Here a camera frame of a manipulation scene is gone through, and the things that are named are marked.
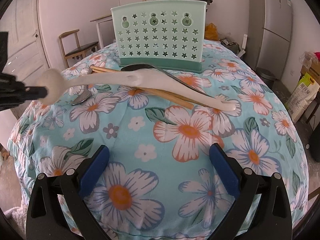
mint green utensil holder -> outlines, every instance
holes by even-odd
[[[111,9],[121,66],[201,72],[206,2],[155,0]]]

blue gripper pad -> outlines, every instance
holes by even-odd
[[[95,156],[94,160],[91,162],[87,170],[84,172],[82,178],[79,181],[79,196],[83,199],[89,196],[94,189],[99,177],[105,170],[110,152],[107,146],[101,145],[97,152],[99,153]]]
[[[240,183],[237,175],[227,162],[227,155],[214,144],[209,150],[209,157],[229,195],[236,199],[240,195]]]

red object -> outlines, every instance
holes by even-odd
[[[315,54],[316,54],[318,60],[320,60],[320,52],[315,52]]]

silver refrigerator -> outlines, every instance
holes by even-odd
[[[264,68],[280,79],[289,51],[291,29],[291,0],[250,0],[244,61],[253,70]]]

white plastic ladle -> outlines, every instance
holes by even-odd
[[[49,69],[42,74],[37,82],[38,86],[47,88],[48,95],[45,98],[40,99],[45,105],[52,105],[57,102],[63,93],[70,87],[89,84],[113,84],[160,89],[184,96],[222,111],[233,111],[236,109],[234,103],[225,103],[216,98],[198,93],[156,69],[97,73],[77,77],[71,80],[65,80],[59,71]]]

